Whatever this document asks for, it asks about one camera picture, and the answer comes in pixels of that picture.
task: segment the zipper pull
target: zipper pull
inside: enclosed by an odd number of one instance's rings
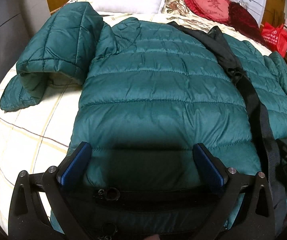
[[[107,201],[115,201],[120,198],[120,191],[114,187],[98,190],[98,197]]]

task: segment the red heart-shaped pillow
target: red heart-shaped pillow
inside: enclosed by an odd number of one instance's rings
[[[200,17],[215,22],[229,20],[229,2],[227,0],[184,0],[188,8]]]

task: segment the red shopping bag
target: red shopping bag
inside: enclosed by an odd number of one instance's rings
[[[265,23],[261,36],[267,42],[271,51],[278,51],[282,57],[285,57],[287,52],[287,31],[283,27],[283,24],[275,28],[269,23]]]

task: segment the hand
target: hand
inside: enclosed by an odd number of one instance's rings
[[[148,238],[145,238],[144,240],[160,240],[159,235],[154,235],[154,236],[150,236]]]

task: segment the floral bedding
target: floral bedding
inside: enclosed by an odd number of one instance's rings
[[[193,14],[183,0],[166,0],[161,14],[113,13],[103,19],[113,26],[128,17],[158,23],[175,21],[185,27],[205,32],[218,25],[223,33],[250,41],[263,55],[271,53],[231,27]],[[16,66],[13,66],[0,84],[0,98],[15,75]],[[21,170],[30,174],[44,172],[49,166],[58,165],[66,156],[81,90],[81,86],[67,77],[51,75],[40,104],[15,112],[6,113],[0,109],[0,225],[6,232],[10,200],[18,173]],[[41,199],[50,216],[50,205],[44,193],[41,193]]]

